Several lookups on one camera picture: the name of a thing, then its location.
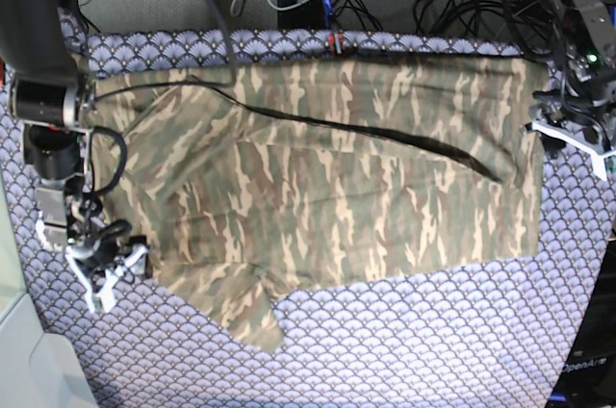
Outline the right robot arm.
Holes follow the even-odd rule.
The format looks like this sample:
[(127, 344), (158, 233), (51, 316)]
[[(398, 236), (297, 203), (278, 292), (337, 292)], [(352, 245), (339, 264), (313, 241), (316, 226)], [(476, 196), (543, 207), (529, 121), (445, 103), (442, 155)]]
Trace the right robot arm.
[(40, 179), (38, 235), (87, 285), (125, 273), (148, 278), (145, 237), (132, 235), (125, 219), (94, 222), (128, 151), (119, 132), (80, 119), (93, 85), (65, 47), (58, 7), (59, 0), (1, 0), (1, 58), (14, 72), (10, 113), (24, 125), (23, 159)]

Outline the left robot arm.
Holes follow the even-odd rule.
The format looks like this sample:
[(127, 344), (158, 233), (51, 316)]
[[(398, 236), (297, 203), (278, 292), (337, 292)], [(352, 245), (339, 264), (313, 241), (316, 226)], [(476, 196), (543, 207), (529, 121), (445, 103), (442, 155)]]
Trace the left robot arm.
[(615, 0), (539, 0), (562, 78), (532, 120), (544, 139), (606, 162), (615, 155)]

